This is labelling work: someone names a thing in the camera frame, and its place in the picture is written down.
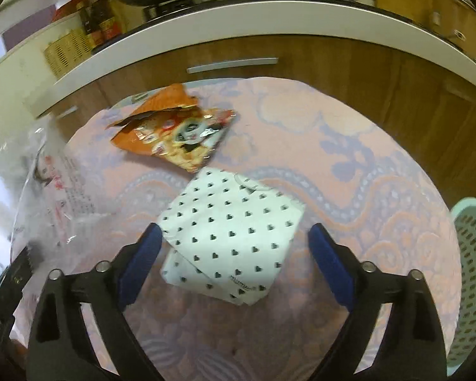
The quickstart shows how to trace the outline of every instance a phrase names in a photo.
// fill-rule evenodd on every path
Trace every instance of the metal screw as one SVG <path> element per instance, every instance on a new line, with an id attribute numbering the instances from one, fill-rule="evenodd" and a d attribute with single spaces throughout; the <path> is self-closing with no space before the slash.
<path id="1" fill-rule="evenodd" d="M 377 269 L 377 267 L 370 261 L 363 262 L 361 267 L 365 272 L 374 272 Z"/>
<path id="2" fill-rule="evenodd" d="M 421 271 L 418 271 L 417 269 L 413 269 L 411 272 L 410 272 L 411 276 L 416 279 L 417 281 L 419 280 L 422 280 L 423 279 L 423 274 Z"/>
<path id="3" fill-rule="evenodd" d="M 95 269 L 97 272 L 105 272 L 111 267 L 111 262 L 109 261 L 100 261 L 97 265 L 95 265 Z"/>
<path id="4" fill-rule="evenodd" d="M 49 279 L 52 281 L 56 281 L 58 278 L 61 278 L 63 276 L 63 272 L 60 271 L 59 269 L 53 269 L 51 272 L 49 272 Z"/>

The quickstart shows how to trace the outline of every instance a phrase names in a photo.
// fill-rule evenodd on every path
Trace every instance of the yellow basket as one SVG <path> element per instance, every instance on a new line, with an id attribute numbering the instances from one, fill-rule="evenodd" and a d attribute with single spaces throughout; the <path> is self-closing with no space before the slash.
<path id="1" fill-rule="evenodd" d="M 71 32 L 44 50 L 44 57 L 57 79 L 91 56 L 91 48 L 82 28 Z"/>

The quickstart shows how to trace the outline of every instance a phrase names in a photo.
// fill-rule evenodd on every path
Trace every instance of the purple panel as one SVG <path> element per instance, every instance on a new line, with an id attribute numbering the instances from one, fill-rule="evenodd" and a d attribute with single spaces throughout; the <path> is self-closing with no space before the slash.
<path id="1" fill-rule="evenodd" d="M 54 5 L 50 5 L 49 7 L 44 8 L 43 10 L 25 18 L 25 20 L 20 21 L 18 24 L 5 31 L 2 37 L 7 51 L 21 43 L 27 37 L 50 24 L 55 11 L 56 7 Z"/>

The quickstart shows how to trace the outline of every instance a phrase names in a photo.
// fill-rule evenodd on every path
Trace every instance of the snack wrapper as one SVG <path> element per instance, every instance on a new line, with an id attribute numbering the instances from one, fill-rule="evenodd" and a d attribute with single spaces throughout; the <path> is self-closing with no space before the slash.
<path id="1" fill-rule="evenodd" d="M 185 169 L 198 171 L 224 136 L 234 110 L 198 107 L 181 84 L 171 85 L 147 99 L 123 120 L 111 142 L 123 150 L 156 155 Z"/>

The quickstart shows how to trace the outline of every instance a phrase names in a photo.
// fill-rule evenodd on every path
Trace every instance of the pink tablecloth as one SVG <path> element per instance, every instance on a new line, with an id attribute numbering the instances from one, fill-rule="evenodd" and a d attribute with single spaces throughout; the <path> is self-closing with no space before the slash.
<path id="1" fill-rule="evenodd" d="M 460 301 L 455 231 L 437 189 L 390 136 L 300 82 L 260 77 L 189 92 L 204 108 L 239 115 L 211 165 L 283 190 L 307 210 L 272 290 L 251 307 L 167 285 L 159 275 L 163 249 L 125 316 L 167 381 L 294 381 L 310 375 L 347 316 L 307 248 L 306 232 L 316 222 L 385 272 L 423 271 L 449 347 Z M 135 242 L 191 178 L 165 161 L 111 145 L 115 130 L 104 128 L 130 111 L 99 112 L 69 143 L 120 207 L 112 229 L 82 265 L 87 269 Z M 383 314 L 379 329 L 385 320 Z M 379 330 L 361 368 L 371 364 L 380 339 Z M 103 352 L 99 356 L 110 366 Z"/>

